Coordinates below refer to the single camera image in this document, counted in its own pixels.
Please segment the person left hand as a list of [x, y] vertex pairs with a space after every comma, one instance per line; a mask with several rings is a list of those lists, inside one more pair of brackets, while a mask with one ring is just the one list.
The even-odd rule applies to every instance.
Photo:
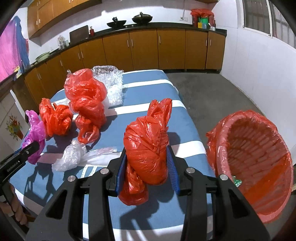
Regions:
[[21, 224], [21, 225], [26, 225], [27, 224], [27, 217], [23, 212], [22, 205], [20, 201], [18, 200], [18, 197], [15, 194], [15, 188], [13, 185], [10, 184], [10, 189], [13, 194], [13, 198], [11, 200], [11, 204], [3, 203], [1, 202], [1, 210], [3, 211], [4, 214], [10, 214], [14, 212], [16, 220]]

